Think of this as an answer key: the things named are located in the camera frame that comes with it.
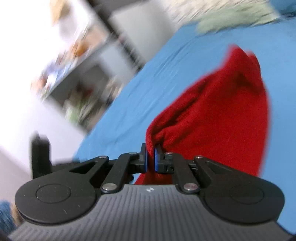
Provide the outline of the red knit garment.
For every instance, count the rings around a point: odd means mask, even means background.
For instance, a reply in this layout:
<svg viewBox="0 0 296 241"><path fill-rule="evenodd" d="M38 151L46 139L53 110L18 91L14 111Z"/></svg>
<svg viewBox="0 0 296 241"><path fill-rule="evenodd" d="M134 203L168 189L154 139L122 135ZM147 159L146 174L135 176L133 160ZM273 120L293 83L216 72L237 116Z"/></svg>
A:
<svg viewBox="0 0 296 241"><path fill-rule="evenodd" d="M154 149L197 155L257 176L268 137L269 106L260 65L252 52L232 45L223 64L200 78L149 125L145 142L147 173L137 185L171 184L158 174Z"/></svg>

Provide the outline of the white wardrobe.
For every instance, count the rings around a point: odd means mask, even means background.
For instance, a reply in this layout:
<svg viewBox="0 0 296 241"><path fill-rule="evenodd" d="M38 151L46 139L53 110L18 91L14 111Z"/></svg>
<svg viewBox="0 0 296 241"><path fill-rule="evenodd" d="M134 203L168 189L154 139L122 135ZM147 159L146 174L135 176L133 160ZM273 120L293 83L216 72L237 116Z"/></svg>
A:
<svg viewBox="0 0 296 241"><path fill-rule="evenodd" d="M140 71L176 31L161 1L88 1Z"/></svg>

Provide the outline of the white shelf unit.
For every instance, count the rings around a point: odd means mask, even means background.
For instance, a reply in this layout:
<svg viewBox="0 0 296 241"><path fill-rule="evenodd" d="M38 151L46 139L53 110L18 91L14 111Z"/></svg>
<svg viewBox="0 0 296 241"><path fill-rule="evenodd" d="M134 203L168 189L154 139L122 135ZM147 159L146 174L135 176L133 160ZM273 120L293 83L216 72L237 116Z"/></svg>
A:
<svg viewBox="0 0 296 241"><path fill-rule="evenodd" d="M31 88L41 100L53 102L67 121L89 132L138 70L129 47L95 18Z"/></svg>

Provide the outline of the blue bed sheet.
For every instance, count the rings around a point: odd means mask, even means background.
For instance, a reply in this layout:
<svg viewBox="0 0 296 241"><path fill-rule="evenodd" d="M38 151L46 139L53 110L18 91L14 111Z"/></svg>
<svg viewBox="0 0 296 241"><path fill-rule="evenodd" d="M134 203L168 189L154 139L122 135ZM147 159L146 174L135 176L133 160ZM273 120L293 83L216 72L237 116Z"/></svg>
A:
<svg viewBox="0 0 296 241"><path fill-rule="evenodd" d="M200 78L219 68L230 46L252 52L260 65L269 106L268 137L258 176L285 194L279 222L295 232L295 18L202 35L181 27L122 90L82 141L76 158L117 158L145 143L146 131L165 108Z"/></svg>

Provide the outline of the green folded cloth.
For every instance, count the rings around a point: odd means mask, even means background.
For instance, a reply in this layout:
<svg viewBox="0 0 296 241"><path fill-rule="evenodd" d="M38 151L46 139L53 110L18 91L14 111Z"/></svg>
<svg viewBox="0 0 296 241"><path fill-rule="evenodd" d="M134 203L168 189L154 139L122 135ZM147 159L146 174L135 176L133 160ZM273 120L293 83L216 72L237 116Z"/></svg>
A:
<svg viewBox="0 0 296 241"><path fill-rule="evenodd" d="M265 25L280 20L280 14L267 1L244 2L205 13L198 20L197 32L207 34L236 27Z"/></svg>

